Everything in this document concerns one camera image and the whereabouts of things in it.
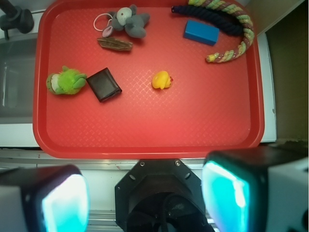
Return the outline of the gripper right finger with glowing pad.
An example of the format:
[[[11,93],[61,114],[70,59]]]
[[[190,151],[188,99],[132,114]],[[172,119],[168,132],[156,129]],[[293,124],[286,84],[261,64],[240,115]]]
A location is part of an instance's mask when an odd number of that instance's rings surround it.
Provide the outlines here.
[[[212,151],[201,189],[222,232],[306,232],[309,229],[309,151],[258,146]]]

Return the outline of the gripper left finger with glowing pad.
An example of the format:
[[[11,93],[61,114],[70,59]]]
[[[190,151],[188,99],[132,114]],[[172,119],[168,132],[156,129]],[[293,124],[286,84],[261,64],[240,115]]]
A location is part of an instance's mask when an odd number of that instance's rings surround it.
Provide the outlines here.
[[[84,232],[89,210],[88,183],[74,165],[0,172],[2,232]]]

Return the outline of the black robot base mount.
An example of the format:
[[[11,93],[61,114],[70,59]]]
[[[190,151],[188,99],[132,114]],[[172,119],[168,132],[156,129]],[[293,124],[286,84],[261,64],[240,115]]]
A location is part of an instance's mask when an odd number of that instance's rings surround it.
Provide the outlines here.
[[[138,163],[115,185],[115,222],[125,232],[212,232],[201,180],[179,159]]]

